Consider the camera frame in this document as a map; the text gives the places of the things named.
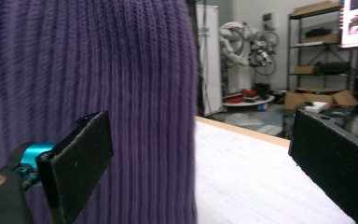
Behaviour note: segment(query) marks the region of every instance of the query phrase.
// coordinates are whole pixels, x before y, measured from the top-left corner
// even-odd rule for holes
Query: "cardboard box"
[[[292,17],[300,16],[312,12],[322,11],[332,7],[339,7],[339,2],[324,1],[321,3],[316,3],[304,7],[297,7],[295,8],[295,11],[291,14],[291,16]]]
[[[320,41],[323,41],[324,43],[327,44],[338,43],[338,34],[305,37],[303,43],[312,43],[312,42],[320,42]]]
[[[298,66],[295,69],[295,74],[314,74],[315,73],[315,66]]]
[[[305,102],[325,102],[328,104],[326,109],[331,105],[358,105],[358,101],[348,90],[297,88],[286,93],[284,108],[298,109]]]

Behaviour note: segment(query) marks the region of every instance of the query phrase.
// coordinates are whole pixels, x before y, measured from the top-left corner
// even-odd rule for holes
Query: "white table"
[[[287,140],[197,120],[199,224],[354,223],[296,166]]]

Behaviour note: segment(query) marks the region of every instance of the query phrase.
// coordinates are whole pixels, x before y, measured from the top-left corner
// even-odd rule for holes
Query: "ribbed knit texture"
[[[0,1],[0,167],[107,109],[115,156],[77,223],[196,223],[193,42],[184,0]]]

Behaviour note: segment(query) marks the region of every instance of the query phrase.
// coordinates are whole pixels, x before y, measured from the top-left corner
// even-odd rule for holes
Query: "screen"
[[[339,47],[358,48],[358,0],[341,0],[339,17]]]
[[[270,21],[271,20],[271,13],[267,13],[263,15],[263,21]]]

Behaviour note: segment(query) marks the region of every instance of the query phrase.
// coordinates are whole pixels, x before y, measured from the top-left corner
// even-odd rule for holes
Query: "red object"
[[[257,96],[257,91],[255,90],[246,90],[246,89],[243,89],[241,91],[242,93],[242,96]]]
[[[243,103],[243,98],[241,96],[234,96],[225,100],[226,103],[239,104]]]

